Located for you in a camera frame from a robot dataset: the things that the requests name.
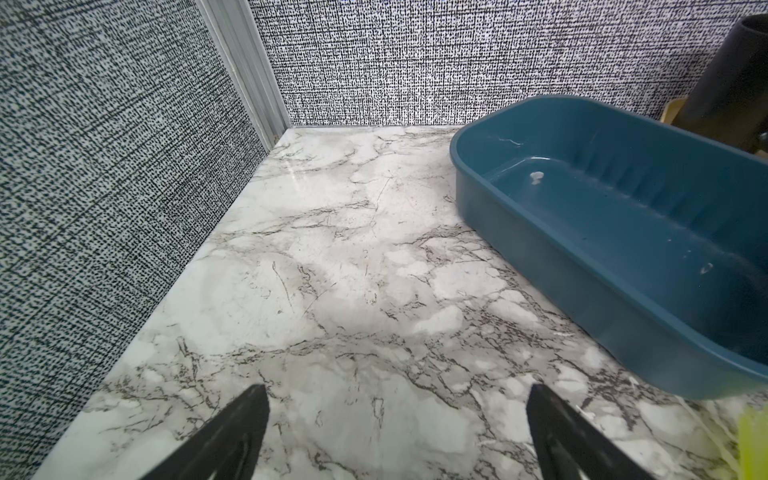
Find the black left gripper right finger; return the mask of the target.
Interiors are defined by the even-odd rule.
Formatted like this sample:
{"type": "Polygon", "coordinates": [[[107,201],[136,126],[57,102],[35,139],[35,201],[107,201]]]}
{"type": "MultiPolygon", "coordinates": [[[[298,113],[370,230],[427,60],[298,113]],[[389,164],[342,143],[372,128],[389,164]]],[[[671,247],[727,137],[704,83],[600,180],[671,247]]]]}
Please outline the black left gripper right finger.
{"type": "Polygon", "coordinates": [[[544,479],[651,477],[549,387],[531,387],[526,413],[544,479]]]}

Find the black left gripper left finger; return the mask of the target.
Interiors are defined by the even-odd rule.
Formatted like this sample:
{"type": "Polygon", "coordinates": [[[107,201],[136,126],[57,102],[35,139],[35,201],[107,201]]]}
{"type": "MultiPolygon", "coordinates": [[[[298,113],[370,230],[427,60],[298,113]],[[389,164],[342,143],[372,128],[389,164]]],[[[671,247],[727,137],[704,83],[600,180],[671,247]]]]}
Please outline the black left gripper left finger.
{"type": "Polygon", "coordinates": [[[147,472],[146,479],[250,479],[270,414],[266,387],[254,384],[183,445],[147,472]]]}

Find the yellow shuttlecock one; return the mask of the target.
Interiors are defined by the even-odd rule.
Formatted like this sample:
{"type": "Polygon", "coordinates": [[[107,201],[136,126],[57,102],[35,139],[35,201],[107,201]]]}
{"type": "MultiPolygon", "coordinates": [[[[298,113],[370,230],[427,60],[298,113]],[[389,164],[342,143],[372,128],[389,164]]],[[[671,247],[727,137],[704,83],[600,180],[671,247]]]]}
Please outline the yellow shuttlecock one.
{"type": "Polygon", "coordinates": [[[739,479],[768,480],[767,409],[747,407],[738,421],[739,479]]]}

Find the teal plastic storage box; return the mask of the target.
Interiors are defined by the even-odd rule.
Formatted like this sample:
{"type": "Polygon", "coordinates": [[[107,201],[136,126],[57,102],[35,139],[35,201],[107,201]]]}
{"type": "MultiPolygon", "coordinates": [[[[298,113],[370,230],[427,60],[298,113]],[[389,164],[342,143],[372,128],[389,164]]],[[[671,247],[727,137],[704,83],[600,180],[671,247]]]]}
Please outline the teal plastic storage box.
{"type": "Polygon", "coordinates": [[[767,387],[767,164],[577,96],[450,143],[464,221],[627,370],[721,399],[767,387]]]}

